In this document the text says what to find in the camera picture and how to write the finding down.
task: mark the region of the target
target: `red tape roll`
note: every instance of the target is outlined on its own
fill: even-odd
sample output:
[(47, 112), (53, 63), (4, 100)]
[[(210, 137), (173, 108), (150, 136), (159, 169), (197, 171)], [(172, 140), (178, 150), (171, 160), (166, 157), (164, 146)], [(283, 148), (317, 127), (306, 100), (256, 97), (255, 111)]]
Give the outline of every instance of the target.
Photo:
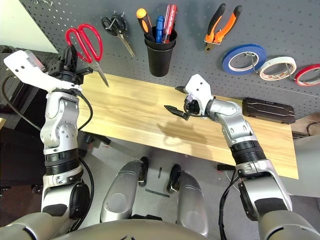
[(315, 69), (319, 69), (320, 70), (320, 63), (317, 64), (313, 64), (310, 66), (305, 67), (304, 69), (300, 70), (296, 75), (295, 75), (295, 83), (298, 84), (301, 87), (312, 87), (315, 85), (320, 84), (320, 77), (317, 78), (314, 81), (299, 81), (299, 79), (301, 78), (302, 75), (315, 70)]

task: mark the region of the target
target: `pen holder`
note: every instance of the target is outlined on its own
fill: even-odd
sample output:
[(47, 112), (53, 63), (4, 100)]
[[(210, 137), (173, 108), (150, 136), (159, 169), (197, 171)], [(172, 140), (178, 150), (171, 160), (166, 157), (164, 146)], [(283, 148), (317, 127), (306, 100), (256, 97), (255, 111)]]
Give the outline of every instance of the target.
[[(155, 26), (152, 27), (152, 32), (155, 36)], [(163, 77), (169, 72), (171, 55), (176, 45), (177, 36), (177, 32), (173, 29), (168, 43), (156, 43), (144, 37), (144, 43), (148, 51), (149, 70), (153, 76)]]

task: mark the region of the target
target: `gray pegboard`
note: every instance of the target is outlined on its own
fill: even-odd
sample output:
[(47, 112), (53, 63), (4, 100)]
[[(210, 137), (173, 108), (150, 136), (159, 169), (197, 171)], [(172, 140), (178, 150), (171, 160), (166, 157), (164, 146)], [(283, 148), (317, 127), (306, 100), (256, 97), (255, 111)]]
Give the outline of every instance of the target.
[[(320, 86), (300, 87), (292, 79), (262, 80), (257, 74), (230, 75), (222, 70), (222, 59), (232, 48), (242, 44), (258, 44), (268, 58), (293, 57), (297, 73), (307, 65), (320, 62), (320, 1), (319, 0), (224, 0), (227, 10), (224, 26), (236, 5), (242, 13), (221, 45), (204, 52), (204, 37), (209, 21), (222, 1), (208, 0), (20, 0), (58, 52), (67, 46), (65, 32), (70, 27), (89, 23), (99, 31), (104, 46), (100, 65), (107, 74), (138, 79), (168, 86), (185, 85), (199, 73), (211, 85), (213, 94), (231, 98), (257, 98), (294, 107), (297, 118), (320, 111)], [(167, 4), (176, 4), (178, 33), (169, 73), (164, 77), (149, 72), (147, 48), (136, 18), (138, 8), (148, 11), (152, 24), (158, 15), (165, 15)], [(124, 12), (128, 32), (125, 34), (134, 53), (131, 58), (117, 37), (109, 35), (101, 25), (101, 17)]]

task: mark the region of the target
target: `black scissors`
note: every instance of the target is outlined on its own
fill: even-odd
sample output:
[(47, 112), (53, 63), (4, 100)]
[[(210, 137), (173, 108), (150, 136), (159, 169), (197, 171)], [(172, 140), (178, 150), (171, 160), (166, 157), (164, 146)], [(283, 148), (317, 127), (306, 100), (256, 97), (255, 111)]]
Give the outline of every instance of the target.
[(110, 18), (103, 17), (101, 19), (101, 24), (107, 33), (111, 34), (112, 36), (117, 36), (121, 40), (132, 57), (135, 56), (134, 51), (124, 37), (124, 33), (126, 31), (126, 22), (122, 15), (114, 13)]

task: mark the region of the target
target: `black case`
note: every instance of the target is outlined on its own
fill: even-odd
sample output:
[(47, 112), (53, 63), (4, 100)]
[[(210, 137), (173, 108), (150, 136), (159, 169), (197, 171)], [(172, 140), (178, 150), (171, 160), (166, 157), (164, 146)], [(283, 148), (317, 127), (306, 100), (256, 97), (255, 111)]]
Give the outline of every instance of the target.
[(242, 114), (281, 124), (293, 124), (296, 121), (292, 106), (250, 97), (242, 101)]

